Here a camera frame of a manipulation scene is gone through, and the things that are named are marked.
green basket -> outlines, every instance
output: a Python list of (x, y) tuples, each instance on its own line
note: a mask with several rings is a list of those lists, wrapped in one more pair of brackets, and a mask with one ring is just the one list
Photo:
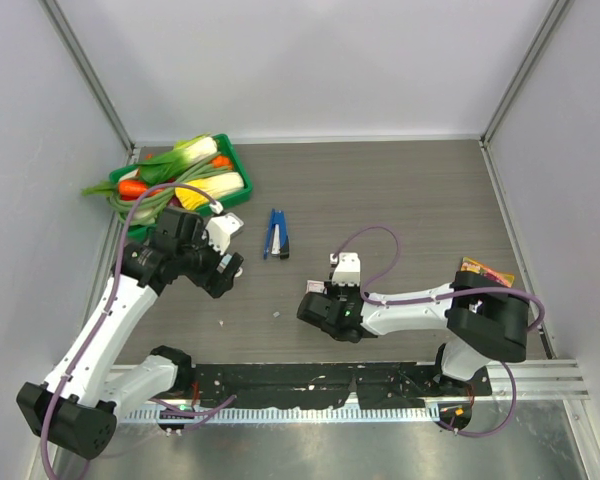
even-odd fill
[[(242, 180), (244, 180), (244, 188), (242, 190), (240, 190), (239, 192), (230, 193), (229, 195), (225, 195), (222, 198), (218, 198), (218, 200), (222, 202), (222, 206), (224, 208), (235, 207), (236, 205), (239, 205), (249, 200), (249, 198), (251, 197), (251, 191), (253, 190), (253, 184), (251, 183), (251, 179), (249, 178), (249, 175), (247, 175), (247, 172), (244, 169), (244, 165), (242, 165), (242, 162), (240, 161), (240, 157), (238, 157), (238, 154), (233, 148), (229, 137), (227, 137), (224, 133), (220, 133), (218, 135), (214, 135), (213, 139), (218, 144), (218, 151), (222, 155), (227, 156), (229, 160), (231, 160), (231, 163), (233, 163), (234, 171), (238, 172), (242, 177)], [(126, 175), (127, 173), (135, 170), (136, 168), (138, 168), (138, 164), (134, 163), (131, 165), (127, 165), (126, 167), (114, 170), (109, 174), (109, 181), (111, 183), (118, 183), (118, 180), (120, 180), (120, 178), (123, 175)], [(207, 217), (212, 213), (211, 207), (209, 207), (208, 204), (201, 205), (200, 207), (196, 208), (195, 211), (203, 217)], [(127, 237), (137, 242), (142, 242), (149, 236), (149, 233), (153, 228), (154, 225), (133, 226), (129, 229)]]

white panel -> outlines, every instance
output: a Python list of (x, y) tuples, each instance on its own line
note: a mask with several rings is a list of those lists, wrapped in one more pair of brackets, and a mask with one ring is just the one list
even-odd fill
[(554, 344), (600, 413), (600, 0), (574, 2), (493, 147)]
[(140, 141), (481, 134), (551, 0), (62, 0)]
[(36, 437), (16, 406), (78, 332), (110, 212), (80, 188), (124, 151), (36, 1), (0, 2), (0, 478)]

wooden tabletop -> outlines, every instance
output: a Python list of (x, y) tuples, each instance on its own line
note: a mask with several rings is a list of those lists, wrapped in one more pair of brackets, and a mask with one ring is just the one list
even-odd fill
[[(477, 141), (240, 145), (237, 151), (254, 183), (251, 200), (231, 209), (245, 222), (230, 248), (245, 257), (244, 274), (217, 300), (186, 279), (167, 287), (117, 363), (139, 363), (163, 344), (196, 362), (433, 360), (451, 334), (404, 331), (349, 344), (296, 319), (307, 280), (325, 280), (329, 254), (370, 224), (390, 225), (403, 243), (400, 262), (374, 285), (376, 292), (450, 282), (465, 255), (515, 273), (522, 285)], [(285, 261), (262, 258), (271, 208), (285, 212), (291, 245)], [(391, 261), (394, 249), (388, 234), (369, 232), (349, 250), (359, 253), (366, 278)], [(527, 354), (545, 358), (537, 333)]]

wire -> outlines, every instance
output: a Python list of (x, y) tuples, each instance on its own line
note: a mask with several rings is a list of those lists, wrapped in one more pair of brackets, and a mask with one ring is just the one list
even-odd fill
[[(533, 302), (538, 307), (538, 316), (535, 318), (535, 320), (533, 322), (531, 322), (530, 325), (527, 326), (527, 332), (531, 332), (537, 328), (540, 328), (540, 325), (542, 325), (542, 322), (544, 322), (545, 307), (538, 297), (536, 297), (535, 295), (533, 295), (531, 293), (525, 292), (524, 290), (518, 290), (515, 288), (508, 288), (508, 287), (469, 288), (467, 290), (459, 290), (457, 292), (444, 293), (444, 294), (438, 295), (436, 297), (420, 297), (420, 298), (412, 298), (409, 300), (393, 300), (393, 301), (386, 301), (386, 302), (381, 302), (379, 300), (372, 300), (365, 293), (365, 291), (369, 289), (369, 286), (373, 282), (375, 282), (376, 280), (379, 280), (380, 278), (382, 278), (386, 274), (388, 274), (393, 269), (393, 267), (395, 267), (398, 264), (398, 261), (400, 260), (400, 256), (402, 254), (402, 245), (400, 243), (400, 238), (398, 237), (398, 234), (392, 228), (387, 227), (386, 225), (371, 225), (368, 227), (364, 227), (364, 228), (361, 228), (360, 230), (354, 232), (352, 235), (350, 235), (349, 238), (347, 238), (342, 243), (342, 245), (340, 245), (338, 247), (338, 249), (336, 250), (336, 252), (334, 254), (334, 256), (337, 257), (338, 254), (340, 254), (347, 247), (347, 245), (349, 245), (349, 243), (351, 243), (351, 241), (354, 240), (356, 237), (358, 237), (359, 235), (361, 235), (364, 232), (367, 232), (369, 230), (375, 230), (375, 229), (384, 230), (393, 237), (393, 239), (396, 242), (396, 253), (393, 256), (393, 260), (391, 260), (391, 263), (389, 264), (389, 266), (387, 268), (385, 268), (381, 272), (376, 273), (375, 275), (371, 276), (371, 278), (369, 278), (366, 282), (364, 282), (362, 284), (362, 286), (360, 287), (360, 296), (362, 297), (362, 300), (364, 300), (366, 303), (369, 303), (371, 305), (376, 305), (376, 306), (419, 305), (419, 304), (424, 304), (424, 303), (434, 303), (434, 302), (438, 302), (440, 300), (448, 300), (450, 298), (466, 297), (466, 296), (473, 296), (473, 295), (479, 295), (479, 294), (485, 294), (485, 293), (504, 293), (507, 295), (513, 295), (514, 297), (522, 298), (529, 302)], [(442, 421), (439, 422), (439, 425), (446, 428), (447, 430), (456, 432), (458, 435), (461, 435), (463, 437), (471, 437), (471, 438), (487, 437), (489, 435), (498, 433), (500, 430), (502, 430), (504, 427), (506, 427), (509, 424), (509, 422), (511, 421), (511, 419), (513, 418), (513, 414), (516, 409), (517, 388), (516, 388), (516, 380), (513, 376), (513, 372), (509, 368), (509, 366), (505, 363), (502, 363), (502, 366), (507, 371), (507, 374), (509, 375), (509, 379), (511, 380), (512, 400), (511, 400), (511, 407), (509, 409), (509, 413), (507, 414), (507, 417), (504, 419), (504, 421), (500, 425), (498, 425), (494, 429), (486, 431), (486, 432), (465, 432), (462, 430), (456, 431), (451, 425), (447, 425), (446, 423), (444, 423)]]
[(395, 267), (398, 264), (398, 261), (400, 260), (400, 256), (402, 255), (402, 245), (400, 243), (400, 238), (398, 237), (398, 234), (392, 228), (390, 228), (386, 225), (371, 225), (368, 227), (364, 227), (364, 228), (361, 228), (360, 230), (354, 232), (351, 236), (349, 236), (349, 238), (347, 238), (342, 243), (342, 245), (340, 245), (338, 247), (338, 249), (334, 253), (334, 256), (337, 257), (338, 254), (340, 254), (347, 247), (347, 245), (349, 245), (349, 243), (351, 243), (352, 240), (354, 240), (356, 237), (358, 237), (362, 233), (369, 231), (369, 230), (374, 230), (374, 229), (384, 230), (393, 237), (393, 239), (396, 242), (396, 253), (393, 256), (393, 260), (391, 260), (391, 263), (389, 264), (389, 266), (387, 268), (385, 268), (381, 272), (376, 273), (375, 275), (371, 276), (360, 287), (360, 296), (366, 303), (369, 303), (371, 305), (375, 305), (378, 307), (391, 306), (391, 305), (420, 305), (423, 303), (434, 303), (434, 302), (437, 302), (440, 300), (447, 300), (450, 298), (467, 297), (467, 296), (473, 296), (473, 295), (479, 295), (479, 294), (485, 294), (485, 293), (504, 293), (507, 295), (513, 295), (514, 297), (522, 298), (524, 300), (533, 302), (538, 307), (538, 316), (535, 318), (535, 320), (530, 325), (527, 326), (527, 332), (531, 332), (531, 331), (539, 328), (540, 325), (542, 324), (542, 322), (544, 322), (545, 308), (538, 297), (536, 297), (535, 295), (533, 295), (531, 293), (525, 292), (524, 290), (518, 290), (515, 288), (508, 288), (508, 287), (469, 288), (467, 290), (458, 290), (457, 292), (444, 293), (442, 295), (438, 295), (437, 297), (420, 297), (420, 298), (411, 298), (408, 300), (389, 300), (389, 301), (385, 301), (385, 302), (382, 302), (380, 300), (373, 300), (373, 299), (369, 298), (369, 296), (365, 293), (366, 290), (369, 289), (369, 287), (371, 286), (371, 284), (373, 282), (381, 279), (386, 274), (388, 274), (391, 270), (393, 270), (393, 267)]
[(175, 407), (175, 406), (171, 405), (170, 403), (165, 402), (164, 400), (160, 400), (159, 398), (152, 398), (151, 401), (154, 403), (157, 403), (158, 405), (162, 405), (167, 410), (171, 411), (172, 415), (177, 415), (177, 416), (185, 417), (185, 418), (196, 418), (196, 417), (205, 417), (205, 416), (209, 416), (209, 415), (213, 416), (213, 415), (217, 414), (220, 410), (225, 408), (227, 405), (229, 405), (231, 402), (233, 402), (235, 399), (236, 399), (236, 396), (231, 395), (229, 398), (227, 398), (224, 402), (222, 402), (217, 407), (212, 408), (211, 410), (206, 410), (204, 412), (187, 412), (184, 410), (180, 410), (178, 407)]
[[(228, 399), (226, 399), (222, 404), (218, 405), (216, 408), (214, 408), (213, 410), (207, 410), (206, 412), (204, 412), (204, 415), (206, 415), (205, 418), (203, 418), (202, 420), (200, 420), (197, 423), (192, 424), (193, 428), (189, 428), (189, 427), (185, 427), (183, 428), (183, 431), (191, 431), (191, 430), (195, 430), (197, 428), (200, 428), (202, 425), (204, 425), (205, 423), (209, 422), (213, 417), (215, 417), (218, 413), (220, 413), (220, 411), (223, 408), (226, 408), (230, 403), (232, 403), (234, 400), (236, 399), (235, 395), (231, 395)], [(164, 404), (168, 405), (169, 407), (173, 407), (173, 405), (164, 402)], [(177, 410), (177, 414), (181, 414), (180, 416), (188, 416), (188, 415), (182, 415), (185, 413), (191, 413), (191, 412), (183, 412), (181, 410), (179, 410), (177, 407), (173, 407)], [(149, 440), (151, 440), (154, 437), (159, 436), (162, 433), (162, 429), (157, 429), (156, 433), (153, 433), (151, 435), (147, 435), (145, 438), (143, 438), (142, 440), (140, 440), (139, 442), (136, 442), (134, 445), (132, 445), (129, 448), (126, 448), (120, 452), (116, 452), (116, 453), (103, 453), (102, 455), (100, 455), (98, 458), (99, 459), (112, 459), (112, 458), (118, 458), (121, 457), (123, 455), (126, 455), (127, 453), (135, 450), (136, 448), (138, 448), (141, 445), (144, 445), (145, 443), (147, 443)]]
[(454, 432), (454, 433), (460, 435), (461, 437), (469, 437), (469, 438), (488, 437), (490, 435), (494, 435), (494, 434), (500, 432), (503, 428), (505, 428), (507, 425), (509, 425), (509, 423), (511, 422), (511, 419), (513, 418), (513, 414), (516, 411), (516, 404), (518, 402), (518, 399), (517, 399), (518, 389), (516, 387), (516, 379), (514, 378), (513, 372), (509, 368), (509, 365), (502, 362), (502, 367), (507, 371), (507, 375), (509, 375), (509, 379), (511, 380), (511, 406), (509, 407), (509, 413), (507, 413), (507, 416), (505, 417), (505, 419), (502, 421), (502, 423), (500, 425), (498, 425), (497, 427), (493, 428), (492, 430), (488, 430), (486, 432), (465, 432), (464, 430), (456, 430), (453, 428), (453, 422), (451, 422), (451, 424), (446, 424), (442, 420), (437, 422), (438, 425), (442, 426), (443, 428), (446, 428), (447, 430), (449, 430), (451, 432)]
[(149, 195), (151, 195), (151, 193), (153, 193), (154, 191), (159, 190), (161, 188), (170, 188), (170, 187), (187, 188), (189, 190), (193, 190), (196, 193), (199, 193), (200, 195), (202, 195), (203, 197), (208, 199), (209, 203), (211, 203), (211, 204), (218, 203), (218, 201), (215, 198), (213, 198), (211, 195), (209, 195), (207, 192), (205, 192), (197, 187), (194, 187), (192, 185), (187, 185), (186, 183), (176, 183), (176, 182), (161, 183), (159, 185), (154, 185), (153, 187), (151, 187), (151, 188), (147, 189), (145, 192), (143, 192), (142, 195), (140, 195), (136, 199), (133, 206), (129, 210), (129, 213), (127, 214), (127, 218), (125, 219), (124, 225), (122, 226), (122, 232), (120, 233), (120, 241), (118, 242), (118, 253), (116, 256), (116, 262), (115, 262), (115, 266), (114, 266), (114, 270), (113, 270), (113, 285), (111, 287), (111, 293), (109, 294), (109, 299), (107, 300), (107, 303), (105, 304), (105, 306), (103, 308), (103, 313), (98, 318), (97, 322), (95, 323), (95, 325), (93, 326), (93, 328), (91, 329), (91, 331), (89, 332), (87, 337), (85, 338), (84, 342), (82, 343), (82, 345), (76, 352), (75, 357), (73, 357), (73, 359), (69, 362), (67, 369), (65, 370), (64, 374), (60, 378), (60, 381), (58, 382), (58, 386), (56, 387), (55, 391), (53, 392), (53, 395), (51, 396), (51, 400), (49, 401), (49, 405), (47, 406), (47, 411), (45, 412), (44, 419), (42, 421), (42, 431), (40, 432), (40, 456), (42, 457), (42, 466), (44, 467), (44, 471), (50, 480), (60, 480), (59, 477), (56, 475), (56, 473), (53, 470), (53, 466), (51, 465), (51, 459), (50, 459), (50, 455), (49, 455), (49, 445), (48, 445), (49, 430), (51, 427), (51, 419), (53, 417), (53, 412), (55, 412), (55, 410), (56, 410), (56, 406), (58, 404), (58, 400), (60, 399), (60, 395), (62, 394), (62, 390), (64, 390), (64, 387), (67, 385), (67, 382), (71, 378), (71, 373), (75, 370), (76, 366), (80, 362), (80, 359), (82, 358), (84, 353), (87, 351), (87, 348), (89, 348), (89, 345), (91, 345), (91, 342), (93, 342), (93, 339), (98, 334), (98, 331), (102, 327), (102, 324), (107, 319), (107, 316), (108, 316), (107, 312), (109, 312), (109, 310), (111, 310), (111, 306), (113, 305), (113, 302), (115, 301), (116, 293), (118, 293), (118, 287), (120, 286), (120, 276), (121, 276), (121, 271), (122, 271), (122, 257), (124, 255), (125, 239), (127, 237), (129, 227), (131, 226), (131, 223), (133, 220), (133, 215), (140, 207), (140, 203), (145, 198), (147, 198)]
[(198, 401), (198, 398), (200, 397), (200, 385), (199, 382), (195, 382), (191, 386), (193, 387), (193, 397), (191, 397), (191, 410), (193, 410), (193, 407), (195, 406), (196, 402)]
[(473, 408), (473, 405), (476, 403), (476, 395), (473, 393), (473, 386), (470, 383), (467, 383), (467, 393), (469, 394), (469, 408)]

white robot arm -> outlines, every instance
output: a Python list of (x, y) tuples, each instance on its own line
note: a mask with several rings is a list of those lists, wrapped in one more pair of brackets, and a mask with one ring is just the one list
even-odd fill
[(397, 295), (360, 292), (360, 259), (355, 253), (331, 256), (333, 271), (325, 291), (309, 292), (298, 318), (340, 341), (359, 342), (400, 330), (449, 329), (457, 337), (442, 347), (442, 376), (469, 381), (491, 360), (522, 362), (526, 357), (529, 304), (515, 296), (445, 298), (459, 289), (502, 285), (472, 272), (457, 272), (452, 283)]
[[(226, 252), (242, 225), (231, 213), (215, 216), (205, 225), (195, 213), (168, 208), (148, 245), (126, 245), (115, 300), (62, 390), (49, 430), (51, 442), (83, 458), (95, 458), (111, 440), (118, 419), (159, 393), (190, 387), (191, 357), (164, 346), (152, 350), (131, 371), (105, 380), (140, 318), (173, 280), (185, 275), (212, 298), (233, 287), (243, 258)], [(113, 283), (112, 276), (75, 343), (44, 382), (25, 383), (20, 389), (16, 401), (34, 434), (40, 435), (51, 396), (106, 308)]]

